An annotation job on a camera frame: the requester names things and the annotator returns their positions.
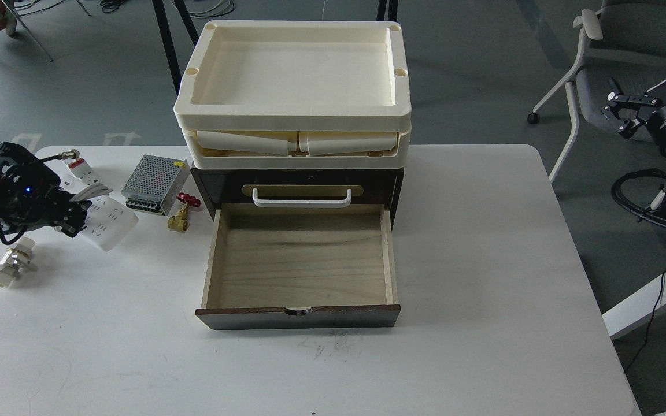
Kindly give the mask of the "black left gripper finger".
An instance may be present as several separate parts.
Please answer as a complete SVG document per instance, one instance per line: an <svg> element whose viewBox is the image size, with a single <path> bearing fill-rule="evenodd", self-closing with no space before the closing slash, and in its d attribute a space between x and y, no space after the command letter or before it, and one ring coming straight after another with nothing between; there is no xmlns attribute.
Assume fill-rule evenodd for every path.
<svg viewBox="0 0 666 416"><path fill-rule="evenodd" d="M55 209L55 228L72 239L86 226L89 200L66 201Z"/></svg>

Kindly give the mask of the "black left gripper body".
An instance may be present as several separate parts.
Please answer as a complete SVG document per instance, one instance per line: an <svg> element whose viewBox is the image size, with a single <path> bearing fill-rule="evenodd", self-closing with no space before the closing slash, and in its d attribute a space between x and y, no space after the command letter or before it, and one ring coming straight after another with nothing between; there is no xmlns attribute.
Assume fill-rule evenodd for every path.
<svg viewBox="0 0 666 416"><path fill-rule="evenodd" d="M71 195L60 188L48 161L64 160L70 152L39 159L20 144L0 144L0 225L3 229L63 226L71 220Z"/></svg>

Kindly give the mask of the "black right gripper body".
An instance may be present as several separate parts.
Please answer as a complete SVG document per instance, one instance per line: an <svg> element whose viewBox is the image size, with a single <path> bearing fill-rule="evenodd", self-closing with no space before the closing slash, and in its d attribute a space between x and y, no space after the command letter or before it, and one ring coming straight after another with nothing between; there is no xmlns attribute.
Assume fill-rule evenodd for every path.
<svg viewBox="0 0 666 416"><path fill-rule="evenodd" d="M624 139L653 140L649 120L666 103L666 79L639 93L624 92L614 78L608 84L610 92L601 113L613 131Z"/></svg>

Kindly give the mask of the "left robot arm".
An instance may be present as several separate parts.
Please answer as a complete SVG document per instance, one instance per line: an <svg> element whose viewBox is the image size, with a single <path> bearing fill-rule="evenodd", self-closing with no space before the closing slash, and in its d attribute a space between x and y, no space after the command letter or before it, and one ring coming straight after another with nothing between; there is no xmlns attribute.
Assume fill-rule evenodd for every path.
<svg viewBox="0 0 666 416"><path fill-rule="evenodd" d="M58 174L46 163L76 159L77 150L39 159L20 144L0 144L0 240L10 245L30 230L52 226L69 237L85 227L92 205L61 189Z"/></svg>

